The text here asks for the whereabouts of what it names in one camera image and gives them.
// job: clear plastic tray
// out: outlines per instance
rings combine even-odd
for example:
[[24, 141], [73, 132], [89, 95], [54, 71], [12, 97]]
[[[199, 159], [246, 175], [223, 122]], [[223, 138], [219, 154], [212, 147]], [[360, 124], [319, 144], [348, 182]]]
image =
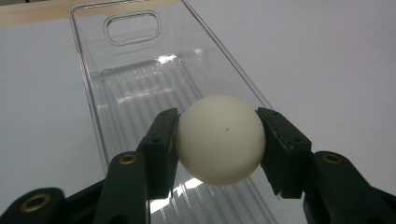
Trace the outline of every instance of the clear plastic tray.
[[[269, 105], [183, 0], [77, 6], [70, 19], [105, 169], [115, 155], [135, 150], [165, 109], [182, 113], [214, 94]], [[151, 222], [276, 223], [259, 188], [251, 177], [209, 186], [179, 164], [174, 197], [151, 202]]]

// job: ping pong ball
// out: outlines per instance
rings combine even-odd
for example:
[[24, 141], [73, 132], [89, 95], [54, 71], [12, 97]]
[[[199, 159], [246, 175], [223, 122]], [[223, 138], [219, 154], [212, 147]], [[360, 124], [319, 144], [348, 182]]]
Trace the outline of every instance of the ping pong ball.
[[257, 168], [265, 150], [262, 121], [245, 102], [227, 95], [195, 102], [181, 115], [177, 155], [197, 179], [231, 185]]

